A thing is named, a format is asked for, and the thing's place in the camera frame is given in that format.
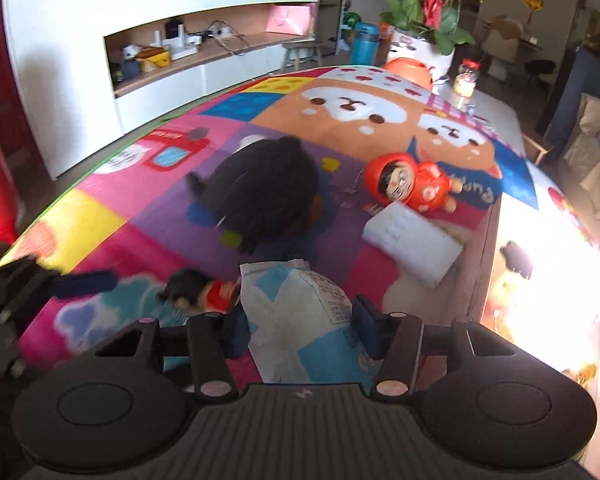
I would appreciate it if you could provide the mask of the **blue white snack bag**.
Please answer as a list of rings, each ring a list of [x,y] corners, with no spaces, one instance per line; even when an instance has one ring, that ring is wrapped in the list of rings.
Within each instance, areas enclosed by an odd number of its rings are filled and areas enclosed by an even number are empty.
[[[306,261],[242,264],[240,303],[249,351],[267,384],[372,385],[380,363],[352,327],[351,301]]]

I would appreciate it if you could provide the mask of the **black plush toy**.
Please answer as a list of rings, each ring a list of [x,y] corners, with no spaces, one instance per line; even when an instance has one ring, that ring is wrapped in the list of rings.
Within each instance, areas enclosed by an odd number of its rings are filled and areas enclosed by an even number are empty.
[[[306,232],[320,192],[314,159],[295,136],[252,142],[219,163],[208,177],[185,181],[215,224],[240,236],[252,254],[260,244]]]

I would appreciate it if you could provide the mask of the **red hooded doll figure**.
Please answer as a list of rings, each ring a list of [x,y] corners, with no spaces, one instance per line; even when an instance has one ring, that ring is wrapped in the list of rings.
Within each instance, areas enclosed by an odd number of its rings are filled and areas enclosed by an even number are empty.
[[[401,203],[420,214],[456,211],[463,189],[459,178],[449,177],[435,162],[416,162],[407,153],[390,153],[371,160],[363,169],[367,192],[382,206]]]

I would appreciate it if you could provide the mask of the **small black red doll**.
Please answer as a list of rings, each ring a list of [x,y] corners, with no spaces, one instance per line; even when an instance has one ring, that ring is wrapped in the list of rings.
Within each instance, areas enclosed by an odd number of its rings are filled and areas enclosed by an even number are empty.
[[[157,298],[189,314],[227,314],[237,304],[239,294],[238,282],[216,280],[198,270],[183,268],[170,276]]]

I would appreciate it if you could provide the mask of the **yellow power strip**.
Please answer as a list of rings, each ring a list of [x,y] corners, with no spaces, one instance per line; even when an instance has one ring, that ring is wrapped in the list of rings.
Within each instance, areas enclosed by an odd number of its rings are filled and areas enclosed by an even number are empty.
[[[366,222],[362,234],[419,281],[436,287],[464,245],[412,208],[392,203]]]

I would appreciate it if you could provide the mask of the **colourful cartoon play mat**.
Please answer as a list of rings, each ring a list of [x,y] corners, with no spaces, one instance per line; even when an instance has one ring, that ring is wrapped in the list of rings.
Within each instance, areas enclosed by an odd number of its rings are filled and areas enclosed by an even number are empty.
[[[482,117],[376,67],[149,133],[2,261],[32,479],[584,479],[600,245]]]

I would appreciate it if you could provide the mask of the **pink cardboard box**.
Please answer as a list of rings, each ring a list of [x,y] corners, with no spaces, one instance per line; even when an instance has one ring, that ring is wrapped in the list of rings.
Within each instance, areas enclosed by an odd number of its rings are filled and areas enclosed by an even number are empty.
[[[481,221],[477,315],[588,390],[597,426],[582,463],[600,479],[600,244],[557,185],[536,199],[504,194]]]

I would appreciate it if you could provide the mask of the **red lidded snack jar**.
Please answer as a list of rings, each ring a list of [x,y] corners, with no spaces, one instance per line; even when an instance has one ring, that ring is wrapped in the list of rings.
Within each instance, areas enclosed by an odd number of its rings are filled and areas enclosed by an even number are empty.
[[[464,99],[470,99],[475,92],[479,72],[480,63],[465,58],[454,79],[454,92]]]

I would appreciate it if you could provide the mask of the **orange round toy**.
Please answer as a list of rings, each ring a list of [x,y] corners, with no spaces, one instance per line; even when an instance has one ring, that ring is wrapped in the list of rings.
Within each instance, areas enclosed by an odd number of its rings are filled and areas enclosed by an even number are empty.
[[[414,58],[394,58],[385,64],[384,69],[428,91],[434,85],[429,68]]]

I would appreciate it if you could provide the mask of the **blue water bottle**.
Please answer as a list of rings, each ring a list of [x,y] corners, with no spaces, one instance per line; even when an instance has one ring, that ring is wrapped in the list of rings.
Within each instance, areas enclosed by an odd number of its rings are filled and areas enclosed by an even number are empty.
[[[379,46],[380,29],[377,25],[359,22],[353,29],[350,51],[352,65],[373,65]]]

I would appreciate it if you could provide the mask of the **white tv cabinet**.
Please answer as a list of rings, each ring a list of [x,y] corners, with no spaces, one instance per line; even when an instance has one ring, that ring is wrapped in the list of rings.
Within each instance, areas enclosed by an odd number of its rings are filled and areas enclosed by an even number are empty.
[[[318,0],[2,0],[20,101],[51,177],[176,108],[271,73],[276,6]]]

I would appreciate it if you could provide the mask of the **purple orchid flower pot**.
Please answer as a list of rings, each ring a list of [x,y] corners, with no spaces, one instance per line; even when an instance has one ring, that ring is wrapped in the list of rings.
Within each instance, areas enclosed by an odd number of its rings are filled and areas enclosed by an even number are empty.
[[[455,48],[475,42],[460,27],[462,1],[386,0],[388,10],[381,14],[380,24],[387,29],[387,60],[411,58],[428,68],[433,81],[445,77]]]

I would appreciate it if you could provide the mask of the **pink gift bag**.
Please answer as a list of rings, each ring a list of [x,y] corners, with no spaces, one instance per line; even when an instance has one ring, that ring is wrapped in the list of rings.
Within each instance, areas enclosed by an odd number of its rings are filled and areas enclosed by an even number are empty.
[[[272,4],[265,31],[270,34],[308,36],[312,34],[315,4]]]

